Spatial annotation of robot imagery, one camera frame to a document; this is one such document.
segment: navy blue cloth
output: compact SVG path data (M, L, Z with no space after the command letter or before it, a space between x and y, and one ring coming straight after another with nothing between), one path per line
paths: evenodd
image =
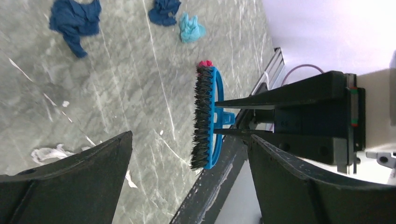
M102 11L99 0L79 4L73 0L56 0L51 9L49 28L63 34L64 41L78 57L87 56L80 44L81 36L99 33L99 14Z
M160 26L173 26L176 24L175 15L179 10L179 0L155 0L154 8L148 12L150 21Z

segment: black bristles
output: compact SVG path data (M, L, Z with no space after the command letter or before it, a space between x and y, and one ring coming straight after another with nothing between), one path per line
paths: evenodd
M210 124L210 105L212 91L211 72L213 70L210 67L202 66L197 67L197 82L195 83L195 117L194 117L194 134L193 144L194 148L191 152L191 164L192 170L203 168L208 163L208 131Z

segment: blue brush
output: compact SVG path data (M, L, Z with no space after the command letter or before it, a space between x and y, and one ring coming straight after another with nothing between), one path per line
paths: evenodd
M224 100L223 80L216 67L197 67L198 78L195 84L195 146L191 152L192 170L199 168L211 169L219 159L223 135L217 134L213 141L215 129L221 129L224 125L235 123L235 114L225 112L223 108L214 106L217 93L218 101Z

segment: light blue cloth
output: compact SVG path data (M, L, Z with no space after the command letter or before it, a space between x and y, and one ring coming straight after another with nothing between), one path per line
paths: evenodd
M188 14L183 13L179 20L180 38L183 43L191 43L197 41L206 34L204 26L198 23L198 16L193 16L188 20Z

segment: red object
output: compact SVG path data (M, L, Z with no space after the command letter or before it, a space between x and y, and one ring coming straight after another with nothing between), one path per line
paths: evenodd
M211 66L213 66L213 63L211 62L211 61L201 61L199 64L198 64L198 66L199 67L201 67L201 66L208 66L208 67L211 67Z

